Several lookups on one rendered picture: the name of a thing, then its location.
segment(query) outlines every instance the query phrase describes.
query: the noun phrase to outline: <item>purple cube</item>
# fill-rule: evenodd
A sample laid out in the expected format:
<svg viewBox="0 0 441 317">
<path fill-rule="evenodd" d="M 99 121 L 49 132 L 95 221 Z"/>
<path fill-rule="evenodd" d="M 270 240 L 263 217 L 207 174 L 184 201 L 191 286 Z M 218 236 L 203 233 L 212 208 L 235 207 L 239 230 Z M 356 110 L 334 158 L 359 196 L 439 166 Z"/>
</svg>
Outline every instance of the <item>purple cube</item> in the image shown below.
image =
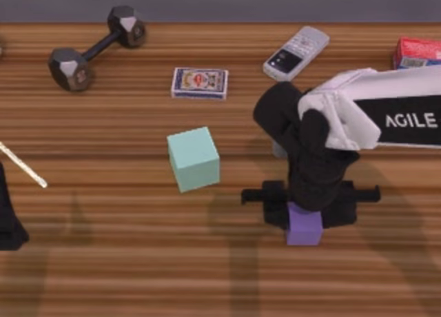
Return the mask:
<svg viewBox="0 0 441 317">
<path fill-rule="evenodd" d="M 294 202 L 288 202 L 288 212 L 287 245 L 317 246 L 323 234 L 322 214 L 304 210 Z"/>
</svg>

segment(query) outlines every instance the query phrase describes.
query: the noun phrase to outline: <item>deck of cards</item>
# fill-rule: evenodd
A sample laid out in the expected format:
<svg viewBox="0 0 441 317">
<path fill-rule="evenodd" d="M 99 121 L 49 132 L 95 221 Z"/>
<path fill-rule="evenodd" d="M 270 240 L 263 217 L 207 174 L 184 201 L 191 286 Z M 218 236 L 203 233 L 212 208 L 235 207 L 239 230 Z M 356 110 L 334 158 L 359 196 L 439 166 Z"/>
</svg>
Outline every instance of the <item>deck of cards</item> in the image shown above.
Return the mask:
<svg viewBox="0 0 441 317">
<path fill-rule="evenodd" d="M 176 68 L 172 97 L 176 99 L 227 98 L 228 70 Z"/>
</svg>

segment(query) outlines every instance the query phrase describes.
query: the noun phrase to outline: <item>white stick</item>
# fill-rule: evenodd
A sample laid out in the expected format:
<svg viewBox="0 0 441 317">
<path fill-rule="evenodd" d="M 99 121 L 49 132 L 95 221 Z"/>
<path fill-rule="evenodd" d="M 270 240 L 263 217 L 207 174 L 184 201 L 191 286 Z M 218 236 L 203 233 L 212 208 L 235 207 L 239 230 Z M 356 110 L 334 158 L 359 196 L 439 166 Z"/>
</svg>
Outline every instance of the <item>white stick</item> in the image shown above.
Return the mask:
<svg viewBox="0 0 441 317">
<path fill-rule="evenodd" d="M 24 172 L 26 172 L 29 176 L 32 177 L 42 188 L 46 188 L 48 183 L 44 179 L 42 179 L 38 174 L 35 173 L 30 167 L 28 167 L 21 159 L 19 159 L 9 148 L 7 148 L 0 141 L 0 150 L 9 156 L 9 158 L 17 164 Z"/>
</svg>

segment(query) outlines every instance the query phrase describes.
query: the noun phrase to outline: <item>wooden surface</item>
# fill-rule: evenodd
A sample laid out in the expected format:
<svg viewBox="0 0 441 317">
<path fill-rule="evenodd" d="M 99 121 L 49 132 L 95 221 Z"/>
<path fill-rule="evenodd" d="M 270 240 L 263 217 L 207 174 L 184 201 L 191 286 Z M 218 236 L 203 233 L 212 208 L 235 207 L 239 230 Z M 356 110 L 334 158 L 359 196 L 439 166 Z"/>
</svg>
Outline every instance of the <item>wooden surface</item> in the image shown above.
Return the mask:
<svg viewBox="0 0 441 317">
<path fill-rule="evenodd" d="M 150 25 L 140 50 L 94 61 L 92 88 L 60 90 L 47 57 L 81 51 L 105 25 L 1 25 L 0 140 L 14 208 L 31 235 L 0 253 L 1 317 L 441 316 L 441 153 L 363 152 L 347 177 L 380 184 L 378 204 L 319 247 L 287 247 L 240 191 L 284 179 L 252 109 L 273 81 L 263 61 L 301 25 Z M 296 79 L 314 87 L 349 69 L 390 68 L 400 35 L 439 25 L 317 25 L 329 47 Z M 226 102 L 172 100 L 177 66 L 230 70 Z M 207 125 L 221 183 L 179 194 L 166 136 Z"/>
</svg>

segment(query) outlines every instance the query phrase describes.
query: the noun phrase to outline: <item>wooden table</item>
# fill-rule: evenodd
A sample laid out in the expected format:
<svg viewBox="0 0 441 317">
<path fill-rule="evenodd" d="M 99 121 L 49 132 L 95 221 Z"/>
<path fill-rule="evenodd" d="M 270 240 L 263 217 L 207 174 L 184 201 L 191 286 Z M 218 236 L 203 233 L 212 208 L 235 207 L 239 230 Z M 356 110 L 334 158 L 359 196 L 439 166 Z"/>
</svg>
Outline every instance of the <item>wooden table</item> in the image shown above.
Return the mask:
<svg viewBox="0 0 441 317">
<path fill-rule="evenodd" d="M 296 79 L 314 87 L 349 69 L 390 68 L 401 35 L 439 25 L 316 25 L 330 46 Z M 379 184 L 378 204 L 319 247 L 287 247 L 240 191 L 284 179 L 286 162 L 252 120 L 272 84 L 263 61 L 299 24 L 151 24 L 140 50 L 94 61 L 92 88 L 60 90 L 47 57 L 85 50 L 105 25 L 2 25 L 0 137 L 49 183 L 6 156 L 14 208 L 31 235 L 0 253 L 1 317 L 441 316 L 441 153 L 363 152 L 347 177 Z M 230 70 L 226 102 L 173 100 L 176 66 Z M 166 136 L 207 125 L 221 184 L 179 194 Z"/>
</svg>

